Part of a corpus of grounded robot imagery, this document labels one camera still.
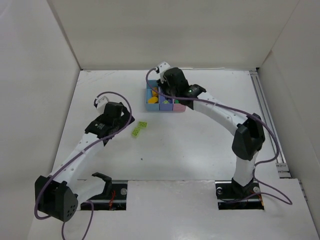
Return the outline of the yellow rounded lego brick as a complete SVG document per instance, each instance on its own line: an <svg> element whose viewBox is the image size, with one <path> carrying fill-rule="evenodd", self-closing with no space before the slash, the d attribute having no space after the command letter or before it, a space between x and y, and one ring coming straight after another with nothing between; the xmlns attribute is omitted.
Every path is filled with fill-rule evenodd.
<svg viewBox="0 0 320 240"><path fill-rule="evenodd" d="M159 98L157 96L153 96L147 100L148 104L158 104L159 103Z"/></svg>

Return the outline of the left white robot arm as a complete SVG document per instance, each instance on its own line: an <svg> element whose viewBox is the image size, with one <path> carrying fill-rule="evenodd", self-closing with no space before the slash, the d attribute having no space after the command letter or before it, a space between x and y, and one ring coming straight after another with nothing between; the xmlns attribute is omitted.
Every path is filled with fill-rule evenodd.
<svg viewBox="0 0 320 240"><path fill-rule="evenodd" d="M81 204L95 196L107 197L112 191L112 178L95 172L79 183L82 172L94 156L134 117L122 102L105 102L103 112L84 130L81 140L69 157L48 176L39 176L34 184L34 212L68 222Z"/></svg>

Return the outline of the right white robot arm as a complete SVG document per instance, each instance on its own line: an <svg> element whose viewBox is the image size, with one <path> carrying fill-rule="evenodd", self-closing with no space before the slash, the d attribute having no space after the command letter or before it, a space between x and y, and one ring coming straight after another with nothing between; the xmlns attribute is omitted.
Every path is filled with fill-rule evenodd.
<svg viewBox="0 0 320 240"><path fill-rule="evenodd" d="M236 168L231 179L231 187L239 198L243 198L253 184L254 165L265 141L260 116L253 114L257 119L252 119L247 113L241 116L235 110L223 108L205 88L198 84L190 85L178 67L161 63L156 72L160 76L157 85L163 95L177 99L180 104L206 115L231 133L233 136L231 149L236 155Z"/></svg>

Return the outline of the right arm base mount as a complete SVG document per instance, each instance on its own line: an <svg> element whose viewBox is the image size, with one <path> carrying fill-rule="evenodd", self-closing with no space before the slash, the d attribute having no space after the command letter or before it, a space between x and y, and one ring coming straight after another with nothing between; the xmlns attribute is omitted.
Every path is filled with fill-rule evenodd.
<svg viewBox="0 0 320 240"><path fill-rule="evenodd" d="M215 194L219 210L264 210L260 194L260 186L251 180L246 186L241 186L232 180L216 180Z"/></svg>

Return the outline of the small yellow lego brick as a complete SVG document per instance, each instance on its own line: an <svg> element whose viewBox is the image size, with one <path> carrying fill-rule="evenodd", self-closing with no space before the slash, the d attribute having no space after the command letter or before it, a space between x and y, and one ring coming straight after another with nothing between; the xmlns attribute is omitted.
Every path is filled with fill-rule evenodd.
<svg viewBox="0 0 320 240"><path fill-rule="evenodd" d="M152 96L153 96L153 97L156 97L156 98L157 98L157 97L159 96L158 93L155 92L155 91L152 91L151 93L152 93Z"/></svg>

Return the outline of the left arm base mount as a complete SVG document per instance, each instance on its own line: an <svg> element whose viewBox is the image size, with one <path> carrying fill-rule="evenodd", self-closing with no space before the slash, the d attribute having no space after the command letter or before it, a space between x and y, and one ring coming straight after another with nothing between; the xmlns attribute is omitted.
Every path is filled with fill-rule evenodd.
<svg viewBox="0 0 320 240"><path fill-rule="evenodd" d="M92 176L103 181L103 191L89 200L95 211L125 211L127 208L127 180L112 180L111 177L96 172Z"/></svg>

